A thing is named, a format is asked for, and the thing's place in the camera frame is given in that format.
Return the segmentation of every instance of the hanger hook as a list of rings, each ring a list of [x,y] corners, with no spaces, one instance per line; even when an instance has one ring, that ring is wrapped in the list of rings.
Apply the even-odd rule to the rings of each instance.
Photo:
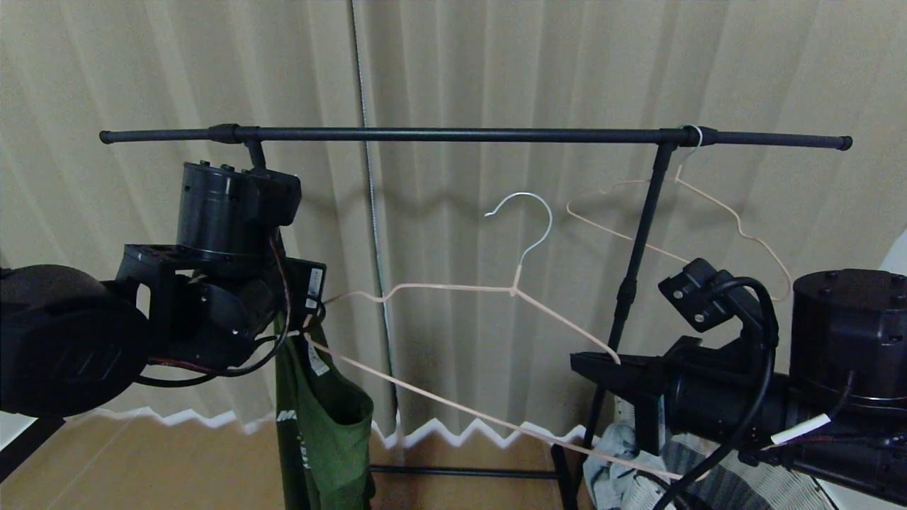
[[[551,233],[551,225],[554,223],[554,214],[551,213],[551,207],[549,207],[548,202],[546,202],[545,199],[543,199],[542,197],[540,197],[539,195],[537,195],[535,193],[530,193],[528,191],[517,191],[515,193],[511,193],[511,194],[507,195],[506,197],[504,197],[504,200],[502,200],[501,203],[499,203],[498,206],[494,208],[494,211],[486,212],[485,218],[494,216],[495,214],[498,213],[498,210],[501,208],[501,206],[503,206],[503,204],[507,203],[507,201],[510,200],[511,198],[520,196],[520,195],[527,196],[527,197],[533,197],[533,199],[540,201],[541,205],[545,206],[545,210],[548,212],[548,228],[545,229],[545,234],[543,236],[541,236],[541,239],[535,241],[529,248],[527,248],[526,250],[523,251],[523,253],[520,257],[520,265],[522,265],[522,260],[526,258],[526,254],[529,253],[530,251],[532,251],[532,249],[535,248],[536,246],[539,246],[540,244],[545,242],[545,240],[548,239],[548,234]]]

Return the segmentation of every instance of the clothes hanger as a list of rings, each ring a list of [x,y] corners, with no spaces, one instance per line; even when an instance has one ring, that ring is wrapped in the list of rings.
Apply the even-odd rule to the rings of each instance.
[[[705,198],[705,199],[711,201],[712,203],[714,203],[714,204],[716,204],[717,206],[719,206],[721,209],[727,211],[727,212],[730,213],[732,216],[734,216],[734,220],[736,221],[737,234],[740,235],[740,237],[742,237],[742,238],[744,238],[744,239],[748,239],[748,240],[755,241],[755,242],[757,242],[760,246],[762,246],[762,248],[764,248],[764,249],[768,252],[768,254],[771,255],[772,259],[775,260],[775,263],[778,265],[779,268],[781,268],[781,271],[785,274],[785,279],[787,280],[787,286],[786,286],[786,288],[785,288],[785,293],[784,293],[780,298],[776,298],[775,296],[772,296],[772,300],[774,300],[774,301],[784,301],[784,300],[790,298],[790,296],[791,296],[791,291],[792,291],[793,286],[794,286],[794,280],[791,278],[791,273],[790,273],[789,270],[787,270],[787,267],[785,266],[785,264],[781,261],[781,259],[778,258],[778,256],[777,256],[777,254],[775,253],[775,251],[772,250],[772,247],[769,246],[768,243],[765,242],[764,240],[761,240],[761,239],[759,239],[759,238],[756,237],[756,236],[751,236],[751,235],[745,233],[745,232],[743,231],[743,223],[742,223],[742,221],[740,220],[740,215],[737,214],[736,211],[734,211],[733,209],[731,209],[729,206],[727,206],[725,203],[723,203],[722,201],[718,200],[717,198],[715,198],[715,197],[709,195],[708,193],[706,193],[706,192],[700,190],[699,188],[693,186],[693,185],[690,184],[689,182],[686,182],[686,181],[680,179],[680,173],[683,172],[683,167],[684,167],[684,164],[687,163],[687,159],[688,159],[690,156],[693,155],[693,152],[696,152],[697,150],[699,150],[699,147],[702,146],[702,130],[699,129],[699,126],[696,126],[696,125],[694,125],[694,124],[686,124],[686,126],[692,127],[693,129],[695,129],[695,130],[699,133],[699,143],[698,143],[697,146],[694,147],[692,150],[690,150],[689,152],[687,152],[686,154],[684,154],[683,158],[681,158],[680,164],[678,165],[677,173],[674,174],[674,177],[667,178],[665,181],[667,181],[667,182],[673,182],[673,183],[675,183],[675,184],[677,184],[677,185],[679,185],[679,186],[681,186],[681,187],[684,187],[684,188],[686,188],[686,189],[688,189],[688,190],[694,192],[695,194],[697,194],[697,195],[699,195],[699,196],[701,196],[701,197],[703,197],[703,198]],[[599,189],[599,190],[596,190],[596,192],[601,193],[602,195],[608,195],[609,193],[611,193],[612,191],[618,189],[619,187],[628,186],[628,185],[631,185],[631,184],[645,184],[645,183],[648,183],[649,181],[651,181],[651,179],[637,179],[637,180],[635,180],[635,181],[623,181],[623,182],[618,182],[617,184],[614,184],[613,186],[611,186],[610,188],[608,188],[607,191],[602,191],[601,189]],[[595,221],[592,221],[592,220],[590,220],[590,219],[588,219],[588,218],[585,218],[585,217],[579,215],[577,212],[575,212],[574,210],[571,209],[571,203],[572,203],[574,200],[576,200],[576,198],[573,198],[573,199],[571,199],[570,201],[567,202],[567,212],[569,213],[570,216],[572,216],[572,217],[574,217],[574,218],[577,218],[577,219],[579,219],[579,220],[583,220],[583,221],[585,221],[586,223],[588,223],[589,225],[591,225],[591,226],[593,226],[593,227],[595,227],[595,228],[597,228],[597,229],[604,230],[604,231],[607,232],[608,234],[618,236],[618,237],[620,237],[620,238],[622,238],[622,239],[625,239],[625,240],[633,241],[633,238],[631,238],[630,236],[628,236],[628,235],[626,235],[626,234],[623,234],[623,233],[620,233],[620,232],[618,232],[618,231],[616,231],[616,230],[609,229],[608,227],[599,225],[599,224],[596,223]],[[674,253],[671,253],[670,251],[663,250],[663,249],[659,248],[658,246],[653,246],[653,245],[651,245],[651,244],[646,244],[646,248],[649,248],[649,249],[651,249],[651,250],[657,251],[658,253],[661,253],[662,255],[667,255],[667,256],[670,257],[671,259],[679,260],[680,262],[682,262],[682,263],[684,263],[684,264],[689,264],[689,260],[686,260],[686,259],[684,259],[684,258],[682,258],[682,257],[679,257],[678,255],[675,255]]]
[[[501,208],[501,206],[503,206],[503,204],[504,204],[505,202],[507,202],[509,199],[511,199],[511,198],[513,198],[513,197],[515,197],[515,196],[530,196],[530,197],[533,197],[533,198],[537,199],[538,201],[540,201],[540,202],[545,206],[545,210],[548,212],[548,228],[545,230],[545,233],[544,233],[544,235],[541,237],[541,239],[539,239],[538,241],[536,241],[535,243],[533,243],[529,248],[527,248],[526,250],[523,251],[523,253],[522,253],[521,257],[520,257],[520,262],[519,262],[519,264],[517,265],[517,268],[516,268],[516,274],[515,274],[515,276],[513,277],[513,284],[512,284],[510,287],[485,287],[485,286],[477,286],[477,285],[446,285],[446,284],[429,284],[429,283],[402,283],[402,284],[400,284],[400,285],[397,285],[397,286],[393,287],[393,288],[390,290],[390,292],[388,292],[387,295],[384,296],[384,297],[382,297],[382,298],[377,297],[377,296],[374,296],[374,295],[369,294],[369,293],[367,293],[367,292],[363,292],[363,291],[361,291],[361,290],[355,290],[355,291],[348,292],[348,293],[346,293],[346,294],[342,294],[342,295],[336,296],[336,297],[334,297],[334,298],[328,299],[327,301],[325,301],[325,305],[327,306],[327,305],[330,304],[330,303],[335,303],[335,302],[338,302],[338,301],[340,301],[340,300],[342,300],[342,299],[350,298],[350,297],[352,297],[352,296],[362,296],[362,297],[364,297],[364,298],[366,298],[366,299],[369,299],[369,300],[371,300],[371,301],[373,301],[373,302],[382,303],[382,302],[387,301],[388,299],[391,299],[391,297],[394,295],[394,293],[396,293],[396,292],[397,292],[398,290],[400,290],[400,289],[445,289],[445,290],[466,290],[466,291],[475,291],[475,292],[507,292],[507,293],[509,293],[511,296],[520,297],[520,298],[526,300],[526,302],[532,304],[532,305],[535,306],[536,308],[541,309],[542,311],[544,311],[544,312],[547,313],[548,315],[551,315],[552,317],[554,317],[554,318],[556,318],[557,320],[563,322],[564,324],[567,324],[571,329],[574,329],[574,330],[578,331],[578,332],[579,332],[580,334],[582,334],[584,337],[591,339],[594,343],[598,344],[598,345],[599,345],[600,347],[602,347],[606,352],[608,352],[608,353],[611,355],[611,357],[614,359],[614,362],[615,362],[615,363],[618,363],[618,364],[619,364],[619,363],[620,363],[620,358],[618,357],[617,353],[614,352],[613,349],[609,348],[606,344],[604,344],[604,342],[602,342],[601,340],[598,340],[597,338],[593,337],[592,335],[590,335],[589,333],[587,333],[586,331],[584,331],[584,330],[581,329],[580,327],[576,326],[576,325],[573,324],[572,322],[569,322],[567,319],[565,319],[565,318],[563,318],[562,316],[560,316],[559,314],[557,314],[557,312],[555,312],[555,311],[549,309],[548,307],[545,307],[545,306],[542,305],[539,301],[537,301],[536,299],[532,298],[531,296],[525,294],[522,290],[520,290],[520,289],[517,287],[517,285],[518,285],[519,282],[520,282],[520,273],[522,272],[522,262],[523,262],[523,260],[526,258],[526,254],[529,253],[529,251],[531,251],[533,248],[537,247],[539,244],[541,244],[542,242],[544,242],[545,239],[547,239],[548,234],[551,232],[551,225],[554,223],[554,217],[553,217],[553,214],[551,213],[551,207],[549,207],[548,202],[546,202],[546,201],[545,201],[542,197],[540,197],[539,195],[536,195],[535,193],[529,193],[529,192],[527,192],[527,191],[519,191],[519,192],[512,193],[511,195],[507,196],[506,198],[504,198],[503,201],[501,201],[501,203],[498,204],[497,207],[494,208],[493,211],[486,213],[486,214],[485,214],[485,217],[487,218],[487,217],[490,217],[490,216],[493,216],[494,214],[496,214],[497,211]],[[303,324],[303,328],[304,328],[305,326],[308,325],[308,323],[309,323],[310,320],[311,320],[311,316],[306,317],[306,319],[305,319],[305,321],[304,321],[304,324]],[[346,356],[343,356],[342,354],[340,354],[340,353],[338,353],[338,352],[335,352],[332,348],[329,348],[329,347],[327,347],[327,346],[323,346],[323,345],[317,343],[316,341],[313,341],[312,338],[311,338],[311,336],[310,336],[309,333],[307,333],[307,332],[306,332],[306,333],[303,333],[303,338],[306,339],[306,341],[308,342],[308,344],[309,344],[310,346],[312,346],[313,348],[316,348],[316,349],[318,349],[318,350],[320,350],[320,351],[322,351],[322,352],[327,353],[327,354],[330,355],[333,359],[341,359],[341,360],[345,361],[346,363],[349,363],[349,364],[352,365],[353,367],[359,368],[360,370],[363,370],[363,371],[365,371],[365,372],[368,372],[369,374],[372,374],[372,375],[374,375],[374,376],[376,376],[376,377],[378,377],[378,378],[381,378],[381,379],[384,379],[384,380],[386,380],[386,381],[389,381],[389,382],[391,382],[391,383],[393,383],[393,384],[395,384],[395,385],[397,385],[397,386],[399,386],[399,387],[406,388],[406,389],[408,389],[408,390],[410,390],[410,391],[412,391],[412,392],[414,392],[414,393],[417,393],[417,394],[419,394],[419,395],[422,395],[423,397],[431,398],[432,400],[434,400],[434,401],[436,401],[436,402],[439,402],[439,403],[441,403],[441,404],[444,404],[444,405],[446,405],[446,406],[453,407],[454,409],[457,409],[457,410],[459,410],[459,411],[463,411],[464,413],[467,413],[467,414],[473,415],[473,416],[475,416],[475,417],[478,417],[478,418],[480,418],[480,419],[482,419],[482,420],[485,420],[486,422],[494,423],[494,424],[499,425],[499,426],[501,426],[501,427],[509,428],[510,430],[519,432],[519,433],[521,433],[521,434],[525,434],[526,436],[534,437],[534,438],[539,439],[539,440],[541,440],[541,441],[544,441],[544,442],[546,442],[546,443],[555,444],[555,445],[561,446],[561,447],[563,447],[563,448],[566,448],[566,449],[569,449],[569,450],[573,450],[573,451],[575,451],[575,452],[579,452],[579,453],[585,454],[585,455],[587,455],[587,456],[595,456],[595,457],[597,457],[597,458],[601,458],[601,459],[606,460],[606,461],[608,461],[608,462],[613,462],[613,463],[621,464],[621,465],[630,467],[630,468],[632,468],[632,469],[637,469],[637,470],[639,470],[639,471],[647,471],[647,472],[649,472],[649,473],[651,473],[651,474],[653,474],[653,475],[656,475],[656,476],[663,476],[663,477],[665,477],[665,478],[672,479],[672,480],[679,480],[680,478],[683,477],[683,475],[678,475],[678,474],[676,474],[676,473],[671,473],[671,472],[669,472],[669,471],[664,471],[664,470],[661,470],[661,469],[655,469],[655,468],[652,468],[652,467],[649,467],[649,466],[643,466],[642,464],[638,464],[638,463],[635,463],[635,462],[632,462],[632,461],[629,461],[629,460],[617,458],[617,457],[615,457],[615,456],[610,456],[610,455],[607,455],[607,454],[603,454],[603,453],[601,453],[601,452],[597,452],[597,451],[594,451],[594,450],[590,450],[590,449],[584,448],[584,447],[582,447],[582,446],[576,446],[576,445],[573,445],[573,444],[568,443],[568,442],[566,442],[566,441],[560,440],[560,439],[558,439],[557,437],[546,436],[546,435],[540,434],[540,433],[538,433],[538,432],[536,432],[536,431],[534,431],[534,430],[530,430],[530,429],[528,429],[528,428],[524,428],[524,427],[520,427],[520,426],[518,426],[518,425],[514,425],[513,423],[510,423],[510,422],[508,422],[508,421],[504,421],[504,420],[499,419],[499,418],[497,418],[497,417],[493,417],[493,416],[487,415],[487,414],[485,414],[485,413],[483,413],[483,412],[481,412],[481,411],[477,411],[477,410],[475,410],[475,409],[472,409],[471,407],[467,407],[467,406],[464,406],[463,404],[459,404],[459,403],[457,403],[457,402],[453,402],[452,400],[448,400],[448,399],[446,399],[446,398],[444,398],[444,397],[440,397],[440,396],[438,396],[438,395],[436,395],[436,394],[434,394],[434,393],[432,393],[432,392],[430,392],[430,391],[427,391],[427,390],[422,389],[422,388],[420,388],[420,387],[417,387],[417,386],[414,386],[414,385],[412,385],[412,384],[409,384],[409,383],[407,383],[407,382],[405,382],[405,381],[403,381],[403,380],[400,380],[400,379],[398,379],[398,378],[394,378],[394,377],[392,377],[392,376],[388,376],[388,375],[385,374],[384,372],[382,372],[382,371],[380,371],[380,370],[376,370],[376,369],[374,369],[374,368],[371,368],[371,367],[369,367],[369,366],[367,366],[367,365],[364,365],[364,364],[360,363],[359,361],[356,361],[355,359],[352,359],[352,358],[348,358],[348,357],[346,357]]]
[[[334,298],[328,299],[327,301],[325,301],[325,306],[329,306],[330,304],[338,302],[343,299],[348,299],[352,296],[361,296],[361,297],[366,298],[375,303],[384,303],[384,302],[388,301],[389,299],[391,299],[394,296],[394,294],[396,294],[396,292],[401,289],[443,289],[443,290],[465,290],[465,291],[471,291],[471,292],[506,292],[506,293],[510,294],[510,296],[512,298],[514,298],[514,297],[520,298],[520,299],[526,301],[527,303],[533,305],[535,308],[543,311],[547,315],[554,317],[559,322],[566,325],[568,328],[573,329],[577,333],[580,333],[583,337],[585,337],[586,339],[590,340],[592,343],[594,343],[594,344],[598,345],[599,347],[601,347],[602,349],[604,349],[604,351],[607,352],[611,356],[611,358],[614,360],[614,362],[619,364],[620,358],[618,357],[618,354],[616,352],[614,352],[614,349],[608,347],[608,345],[605,342],[599,340],[598,338],[595,338],[593,335],[591,335],[585,329],[580,328],[576,324],[570,322],[568,319],[564,318],[558,312],[546,307],[545,305],[541,304],[537,299],[533,298],[529,294],[526,294],[525,292],[523,292],[522,290],[519,289],[518,285],[520,284],[520,275],[522,274],[522,262],[523,262],[523,260],[526,259],[526,255],[530,251],[532,251],[532,249],[539,246],[540,244],[545,242],[546,239],[548,239],[548,234],[551,233],[551,225],[554,223],[554,215],[551,213],[551,207],[549,207],[548,202],[546,202],[539,195],[537,195],[535,193],[530,193],[528,191],[517,191],[517,192],[511,193],[510,195],[505,197],[504,200],[502,200],[501,203],[499,203],[498,206],[495,207],[493,211],[486,212],[485,218],[494,216],[495,214],[498,213],[498,210],[503,206],[503,204],[507,203],[507,201],[509,201],[513,197],[518,197],[518,196],[532,197],[532,198],[540,201],[541,204],[545,206],[545,210],[548,212],[548,228],[545,230],[544,235],[541,236],[541,239],[535,241],[529,248],[527,248],[526,250],[523,251],[523,253],[520,257],[520,262],[516,266],[516,274],[513,276],[513,284],[510,287],[488,287],[488,286],[484,286],[484,285],[451,285],[451,284],[439,284],[439,283],[401,283],[399,285],[394,286],[392,289],[390,289],[390,291],[388,291],[387,294],[383,297],[378,297],[378,296],[369,294],[367,292],[363,292],[362,290],[354,290],[352,292],[348,292],[346,294],[341,294],[339,296],[335,296]]]

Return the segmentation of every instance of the curtain fold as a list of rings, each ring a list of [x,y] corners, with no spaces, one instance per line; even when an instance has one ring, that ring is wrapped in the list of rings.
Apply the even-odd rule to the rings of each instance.
[[[354,46],[353,16],[358,47]],[[248,166],[241,147],[207,142],[105,146],[101,129],[215,123],[289,126],[658,128],[851,134],[849,152],[707,147],[685,178],[734,207],[795,276],[878,267],[907,225],[907,4],[662,2],[4,2],[0,16],[0,251],[5,264],[62,263],[111,278],[123,243],[173,242],[180,163]],[[362,91],[359,92],[359,79]],[[296,173],[303,201],[284,229],[290,255],[328,265],[327,295],[404,282],[521,288],[606,338],[629,242],[566,214],[635,235],[654,148],[640,145],[369,145],[380,268],[375,266],[363,145],[273,142],[271,168]],[[674,163],[684,150],[678,151]],[[783,274],[733,218],[666,184],[652,244],[754,276]],[[661,298],[675,260],[647,252],[620,351],[658,354],[690,329]],[[328,311],[332,346],[465,405],[562,434],[585,420],[592,387],[568,354],[593,346],[502,295],[407,290]],[[791,302],[777,304],[782,331]],[[734,325],[706,335],[732,338]],[[782,338],[780,353],[786,354]],[[786,367],[786,358],[779,367]],[[385,433],[391,388],[341,367],[375,399]],[[159,375],[160,371],[151,371]],[[110,404],[274,407],[271,368],[203,387],[133,387]],[[400,393],[406,431],[473,418]]]

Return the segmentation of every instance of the brown floor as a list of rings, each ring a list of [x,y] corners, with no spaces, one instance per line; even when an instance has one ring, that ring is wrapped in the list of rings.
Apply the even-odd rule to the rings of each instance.
[[[505,450],[481,435],[460,448],[430,436],[406,450],[373,437],[371,451],[381,464],[551,469],[547,447],[525,436]],[[561,508],[553,481],[375,474],[375,482],[373,508]],[[247,436],[236,425],[93,417],[64,426],[10,475],[0,507],[283,508],[277,438],[273,426]],[[589,507],[583,488],[580,508]]]

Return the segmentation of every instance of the green tank top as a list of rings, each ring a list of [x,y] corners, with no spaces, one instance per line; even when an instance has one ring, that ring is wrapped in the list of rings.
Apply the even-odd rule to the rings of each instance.
[[[327,345],[318,328],[311,338]],[[368,471],[374,404],[337,371],[331,357],[302,336],[277,355],[277,430],[287,509],[369,508]]]

